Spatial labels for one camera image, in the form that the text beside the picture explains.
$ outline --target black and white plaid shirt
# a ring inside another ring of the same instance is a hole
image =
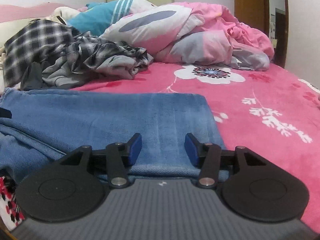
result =
[[[90,32],[79,34],[73,27],[38,20],[24,27],[4,45],[6,58],[3,64],[4,85],[12,87],[32,62],[48,61],[62,66],[66,62],[73,73],[95,70],[107,58],[115,55],[132,57],[135,67],[148,66],[152,57],[146,49],[132,48],[125,42],[111,42],[92,36]]]

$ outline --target floral bedsheet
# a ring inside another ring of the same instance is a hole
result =
[[[244,145],[302,180],[302,220],[320,232],[320,90],[277,65],[266,72],[153,63],[135,80],[77,88],[108,93],[196,93],[206,97],[227,149]]]

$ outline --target blue towel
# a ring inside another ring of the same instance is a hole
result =
[[[81,145],[104,149],[136,132],[142,150],[129,170],[136,177],[196,177],[184,149],[188,132],[224,147],[200,95],[7,89],[0,107],[12,112],[12,119],[0,118],[0,170],[18,183]]]

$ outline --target mirror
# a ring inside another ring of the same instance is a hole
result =
[[[271,62],[284,68],[288,40],[288,12],[285,0],[269,0],[269,14],[269,38],[275,49],[275,56]]]

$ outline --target metal rivet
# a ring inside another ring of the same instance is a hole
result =
[[[115,186],[123,186],[127,183],[127,180],[124,178],[116,177],[111,180],[111,183]]]
[[[214,184],[214,179],[212,178],[202,178],[199,179],[199,183],[203,186],[212,186]]]

